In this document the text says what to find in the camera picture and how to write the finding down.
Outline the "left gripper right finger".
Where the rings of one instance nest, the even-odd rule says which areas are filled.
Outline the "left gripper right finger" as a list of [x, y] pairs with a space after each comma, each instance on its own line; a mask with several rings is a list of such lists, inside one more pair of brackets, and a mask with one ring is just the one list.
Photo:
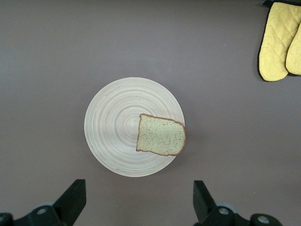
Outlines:
[[250, 219], [241, 217], [227, 205], [217, 205], [201, 180], [193, 184], [193, 207], [198, 218], [196, 226], [281, 226], [275, 217], [253, 214]]

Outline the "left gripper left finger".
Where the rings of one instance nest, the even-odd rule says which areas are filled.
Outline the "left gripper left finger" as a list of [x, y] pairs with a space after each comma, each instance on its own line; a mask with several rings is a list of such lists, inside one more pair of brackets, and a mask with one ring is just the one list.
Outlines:
[[51, 205], [42, 205], [19, 219], [0, 214], [2, 226], [72, 226], [86, 205], [86, 181], [76, 179]]

